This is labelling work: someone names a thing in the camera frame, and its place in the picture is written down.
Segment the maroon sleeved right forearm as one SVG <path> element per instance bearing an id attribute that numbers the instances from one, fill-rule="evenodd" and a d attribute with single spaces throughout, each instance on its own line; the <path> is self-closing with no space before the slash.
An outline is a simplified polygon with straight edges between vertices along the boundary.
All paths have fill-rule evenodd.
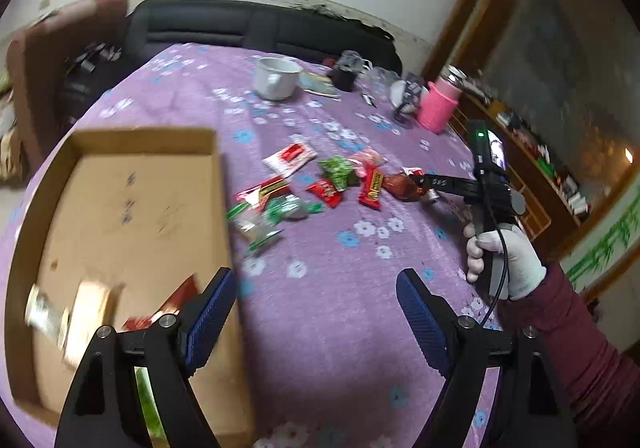
<path id="1" fill-rule="evenodd" d="M 504 304 L 501 317 L 506 329 L 537 329 L 580 428 L 639 425 L 639 366 L 597 329 L 560 265 L 547 268 L 533 293 Z"/>

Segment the white gloved right hand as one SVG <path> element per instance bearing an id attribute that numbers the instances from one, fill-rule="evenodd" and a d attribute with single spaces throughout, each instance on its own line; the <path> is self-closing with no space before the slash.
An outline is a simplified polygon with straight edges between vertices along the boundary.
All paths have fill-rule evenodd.
<path id="1" fill-rule="evenodd" d="M 516 224 L 502 223 L 499 225 L 503 239 L 508 249 L 509 299 L 518 301 L 531 294 L 544 280 L 547 268 L 541 264 L 532 244 L 524 231 Z M 502 242 L 498 231 L 478 233 L 474 224 L 469 223 L 463 228 L 466 239 L 466 281 L 476 283 L 484 271 L 484 253 L 502 253 Z"/>

